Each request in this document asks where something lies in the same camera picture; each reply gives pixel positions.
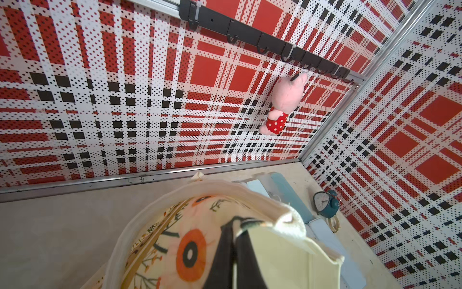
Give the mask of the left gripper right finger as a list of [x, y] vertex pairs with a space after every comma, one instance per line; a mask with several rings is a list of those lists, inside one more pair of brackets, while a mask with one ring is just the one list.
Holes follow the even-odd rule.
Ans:
[[238, 289], [267, 289], [248, 231], [244, 231], [235, 241], [235, 261]]

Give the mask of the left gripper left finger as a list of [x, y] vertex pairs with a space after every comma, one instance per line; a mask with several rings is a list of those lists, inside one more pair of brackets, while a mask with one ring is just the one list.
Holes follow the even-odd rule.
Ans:
[[231, 289], [233, 281], [233, 228], [228, 223], [221, 227], [221, 236], [215, 251], [204, 289]]

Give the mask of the cream floral canvas bag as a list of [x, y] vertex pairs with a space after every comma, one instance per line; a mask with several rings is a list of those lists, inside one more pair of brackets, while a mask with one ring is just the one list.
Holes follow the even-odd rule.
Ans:
[[[203, 289], [221, 236], [248, 231], [268, 289], [338, 289], [345, 258], [308, 236], [290, 205], [222, 180], [194, 177], [143, 208], [87, 289]], [[237, 289], [235, 248], [232, 288]]]

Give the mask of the teal pencil case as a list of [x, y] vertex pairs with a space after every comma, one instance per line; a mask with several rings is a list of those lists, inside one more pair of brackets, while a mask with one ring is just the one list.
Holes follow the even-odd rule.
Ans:
[[308, 207], [305, 206], [303, 201], [300, 199], [295, 190], [291, 187], [289, 182], [282, 174], [271, 173], [270, 177], [273, 183], [276, 185], [279, 193], [282, 193], [282, 201], [295, 209], [302, 217], [302, 220], [305, 224], [308, 224], [315, 219], [315, 216], [311, 213]]

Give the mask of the light blue slim pencil case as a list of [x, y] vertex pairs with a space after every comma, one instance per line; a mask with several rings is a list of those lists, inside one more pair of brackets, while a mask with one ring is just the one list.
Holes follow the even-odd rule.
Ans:
[[251, 191], [256, 192], [256, 193], [258, 193], [258, 194], [260, 194], [262, 196], [270, 198], [268, 192], [266, 191], [265, 187], [262, 185], [260, 180], [254, 179], [254, 180], [246, 182], [246, 184], [247, 184], [247, 187]]

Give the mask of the grey pencil case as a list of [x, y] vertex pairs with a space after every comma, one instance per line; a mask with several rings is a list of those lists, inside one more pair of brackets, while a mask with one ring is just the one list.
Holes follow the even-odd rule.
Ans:
[[279, 191], [279, 188], [273, 181], [271, 175], [263, 174], [258, 175], [256, 178], [260, 180], [270, 198], [274, 199], [275, 201], [285, 203], [284, 195]]

